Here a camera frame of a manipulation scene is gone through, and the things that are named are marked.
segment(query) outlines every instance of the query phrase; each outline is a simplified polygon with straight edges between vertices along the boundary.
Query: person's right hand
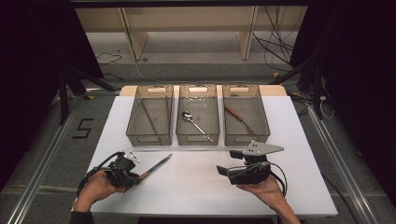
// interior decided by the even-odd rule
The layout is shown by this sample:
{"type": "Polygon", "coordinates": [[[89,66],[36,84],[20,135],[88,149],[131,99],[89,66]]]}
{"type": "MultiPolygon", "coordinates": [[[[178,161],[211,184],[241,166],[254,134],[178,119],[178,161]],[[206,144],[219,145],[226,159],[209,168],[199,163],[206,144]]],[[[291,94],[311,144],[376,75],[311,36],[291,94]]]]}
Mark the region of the person's right hand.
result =
{"type": "Polygon", "coordinates": [[[238,188],[251,192],[256,195],[262,202],[270,206],[272,209],[276,209],[276,205],[285,202],[285,197],[280,190],[276,179],[269,175],[265,181],[262,181],[257,185],[236,185],[238,188]]]}

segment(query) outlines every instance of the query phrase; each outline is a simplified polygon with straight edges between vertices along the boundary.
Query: floor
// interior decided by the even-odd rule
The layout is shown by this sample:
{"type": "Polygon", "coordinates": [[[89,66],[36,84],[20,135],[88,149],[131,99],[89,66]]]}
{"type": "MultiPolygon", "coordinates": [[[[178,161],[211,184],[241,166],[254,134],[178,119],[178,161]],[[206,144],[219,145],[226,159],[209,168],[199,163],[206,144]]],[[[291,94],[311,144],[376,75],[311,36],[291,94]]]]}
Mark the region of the floor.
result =
{"type": "MultiPolygon", "coordinates": [[[[263,39],[270,36],[266,32],[256,35],[263,39]]],[[[101,64],[105,81],[117,87],[191,81],[264,84],[274,80],[277,74],[284,74],[282,70],[290,69],[266,52],[256,40],[252,42],[249,59],[242,60],[235,33],[229,32],[149,33],[142,59],[138,62],[132,60],[123,34],[87,36],[101,64]]],[[[290,33],[287,43],[292,45],[295,36],[297,33],[290,33]]],[[[276,46],[272,46],[272,50],[283,55],[276,46]]],[[[296,76],[283,83],[285,89],[298,91],[298,78],[296,76]]],[[[39,127],[31,150],[25,153],[0,194],[0,223],[7,223],[19,204],[23,205],[21,210],[24,211],[19,223],[68,223],[78,182],[87,171],[108,111],[118,94],[100,90],[90,82],[84,84],[88,89],[84,97],[69,92],[71,116],[65,125],[59,125],[59,100],[55,98],[49,106],[46,122],[39,127]],[[78,130],[78,127],[84,127],[81,125],[91,128],[87,138],[76,138],[85,134],[78,130]],[[41,180],[36,188],[33,187],[33,176],[35,180],[41,180]],[[35,193],[26,195],[28,189],[35,193]]],[[[309,98],[309,93],[301,96],[309,98]]],[[[309,101],[292,98],[319,169],[343,196],[326,182],[339,215],[329,218],[304,217],[305,223],[354,223],[353,216],[359,223],[395,223],[395,207],[359,156],[336,111],[333,113],[332,106],[323,104],[323,113],[327,118],[317,120],[309,101]]],[[[137,222],[138,217],[95,216],[95,223],[137,222]]]]}

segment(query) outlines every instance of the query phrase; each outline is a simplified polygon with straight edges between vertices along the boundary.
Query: desk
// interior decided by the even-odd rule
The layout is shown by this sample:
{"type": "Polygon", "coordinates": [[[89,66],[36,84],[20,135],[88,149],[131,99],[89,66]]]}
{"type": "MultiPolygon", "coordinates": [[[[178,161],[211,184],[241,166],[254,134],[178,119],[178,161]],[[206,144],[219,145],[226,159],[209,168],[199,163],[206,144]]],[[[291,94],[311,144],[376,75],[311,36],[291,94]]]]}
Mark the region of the desk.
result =
{"type": "MultiPolygon", "coordinates": [[[[275,89],[279,90],[279,86],[270,87],[272,93],[269,96],[262,91],[262,102],[271,130],[267,143],[282,146],[285,150],[269,154],[268,160],[278,164],[287,176],[288,202],[299,217],[336,216],[337,211],[291,99],[285,95],[274,96],[275,89]]],[[[89,170],[112,153],[132,147],[125,135],[134,101],[133,96],[128,96],[131,92],[129,88],[129,93],[116,97],[89,170]]],[[[174,111],[177,111],[177,96],[175,86],[174,111]]],[[[219,121],[222,123],[221,95],[218,99],[219,121]]],[[[141,160],[133,169],[138,174],[144,173],[170,153],[173,153],[173,157],[139,186],[95,203],[92,212],[141,217],[275,216],[274,211],[255,196],[232,186],[227,177],[217,173],[216,165],[231,167],[243,164],[241,160],[232,159],[228,153],[229,149],[242,147],[226,147],[223,140],[223,128],[220,125],[219,144],[215,147],[181,147],[177,144],[175,129],[171,146],[133,147],[141,160]]],[[[282,176],[275,167],[273,170],[282,176]]]]}

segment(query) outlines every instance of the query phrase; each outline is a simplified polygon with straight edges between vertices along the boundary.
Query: silver spoon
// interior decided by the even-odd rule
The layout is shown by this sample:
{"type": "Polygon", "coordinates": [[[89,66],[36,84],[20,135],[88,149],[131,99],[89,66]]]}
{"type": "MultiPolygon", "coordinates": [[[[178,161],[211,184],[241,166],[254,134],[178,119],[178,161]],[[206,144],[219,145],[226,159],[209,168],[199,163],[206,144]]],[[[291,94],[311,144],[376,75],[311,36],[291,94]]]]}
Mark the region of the silver spoon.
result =
{"type": "Polygon", "coordinates": [[[183,113],[181,113],[181,117],[183,117],[184,120],[191,122],[210,142],[213,142],[213,139],[211,139],[209,137],[209,135],[207,135],[204,130],[202,130],[198,124],[196,124],[194,122],[194,120],[192,119],[192,114],[189,111],[184,111],[183,113]]]}

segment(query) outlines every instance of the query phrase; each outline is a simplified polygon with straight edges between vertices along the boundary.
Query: metal spoon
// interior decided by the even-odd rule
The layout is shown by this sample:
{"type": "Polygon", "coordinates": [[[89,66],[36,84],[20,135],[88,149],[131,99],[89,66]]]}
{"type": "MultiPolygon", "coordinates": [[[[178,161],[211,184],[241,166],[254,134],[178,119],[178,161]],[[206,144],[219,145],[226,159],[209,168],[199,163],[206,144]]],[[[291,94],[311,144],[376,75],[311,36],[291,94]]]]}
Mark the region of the metal spoon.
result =
{"type": "Polygon", "coordinates": [[[181,113],[181,116],[183,117],[184,120],[191,122],[209,141],[213,142],[213,139],[211,139],[209,137],[209,135],[207,135],[204,130],[202,130],[198,124],[196,124],[194,122],[194,120],[192,119],[192,114],[189,111],[184,111],[183,113],[181,113]]]}

